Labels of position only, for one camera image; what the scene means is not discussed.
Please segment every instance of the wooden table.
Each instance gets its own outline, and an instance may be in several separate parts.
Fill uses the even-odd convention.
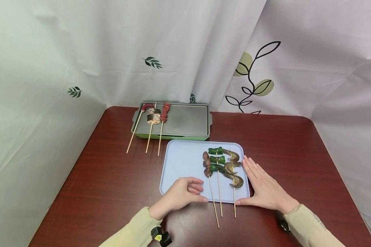
[[[158,140],[135,137],[136,108],[110,107],[36,232],[31,247],[96,247],[121,229],[143,206],[160,197],[164,155]],[[371,236],[313,123],[304,117],[213,114],[211,141],[239,143],[293,197],[316,213],[347,247],[371,246]],[[162,141],[165,153],[168,141]],[[223,203],[217,229],[213,204],[170,213],[164,225],[170,247],[298,246],[276,225],[270,210]],[[152,242],[150,246],[159,246]]]

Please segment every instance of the beige sleeve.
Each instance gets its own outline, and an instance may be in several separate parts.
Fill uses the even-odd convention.
[[[345,247],[326,229],[318,216],[302,204],[285,214],[284,219],[304,247]]]
[[[151,241],[151,230],[161,224],[152,218],[148,207],[142,208],[120,231],[99,247],[146,247]]]

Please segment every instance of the white backdrop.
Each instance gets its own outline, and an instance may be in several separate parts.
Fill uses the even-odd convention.
[[[1,0],[0,246],[27,245],[106,107],[191,93],[312,119],[371,229],[371,0],[264,3]]]
[[[0,0],[0,247],[29,244],[105,108],[51,33]]]
[[[187,102],[193,93],[217,109],[265,2],[29,0],[29,7],[109,107]]]

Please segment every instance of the wooden stick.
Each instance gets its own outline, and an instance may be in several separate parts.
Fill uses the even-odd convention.
[[[133,140],[133,136],[135,135],[135,132],[136,132],[136,128],[137,126],[139,125],[139,121],[140,121],[140,118],[142,116],[143,112],[140,112],[140,115],[136,121],[136,125],[135,125],[135,128],[133,129],[133,133],[132,133],[132,137],[131,137],[131,141],[129,141],[129,145],[128,145],[128,149],[126,150],[126,153],[128,153],[129,151],[129,148],[131,147],[131,143],[132,143],[132,140]]]
[[[160,149],[160,139],[162,137],[162,129],[163,129],[163,122],[162,122],[162,125],[161,125],[161,133],[159,135],[158,156],[159,156],[159,149]]]
[[[235,214],[235,218],[236,218],[235,187],[232,187],[232,189],[234,189],[234,214]]]
[[[148,150],[148,145],[150,144],[150,137],[151,137],[151,131],[153,130],[153,124],[151,123],[151,128],[150,128],[150,134],[148,135],[148,141],[147,141],[147,148],[146,148],[146,153],[147,153],[147,150]]]
[[[209,177],[209,185],[210,185],[210,187],[211,187],[212,200],[213,200],[213,206],[214,206],[214,213],[216,214],[217,228],[220,229],[220,225],[218,224],[218,217],[217,217],[217,211],[216,211],[216,204],[214,203],[213,190],[212,190],[212,184],[211,184],[211,182],[210,182],[210,177]]]
[[[220,176],[219,176],[219,173],[220,172],[217,172],[217,181],[218,181],[218,197],[220,198],[220,215],[221,215],[221,218],[223,217],[223,207],[222,207],[222,204],[221,204],[221,192],[220,192]]]

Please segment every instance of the plastic tray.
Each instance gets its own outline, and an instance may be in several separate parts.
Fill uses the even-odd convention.
[[[196,177],[204,181],[203,192],[201,195],[212,201],[212,194],[209,187],[209,179],[204,175],[203,158],[204,151],[208,148],[218,148],[221,146],[239,154],[243,157],[243,148],[237,143],[214,142],[214,141],[188,141],[188,140],[172,140],[167,145],[165,161],[162,169],[162,176],[159,185],[161,194],[164,194],[172,186],[179,177]],[[242,167],[236,167],[235,171],[238,176],[243,178],[244,184],[242,187],[235,189],[235,200],[240,198],[250,197],[250,190],[246,173]],[[234,203],[233,188],[229,185],[232,180],[219,174],[221,201],[225,203]],[[213,190],[214,201],[219,201],[217,172],[211,176],[211,184]]]

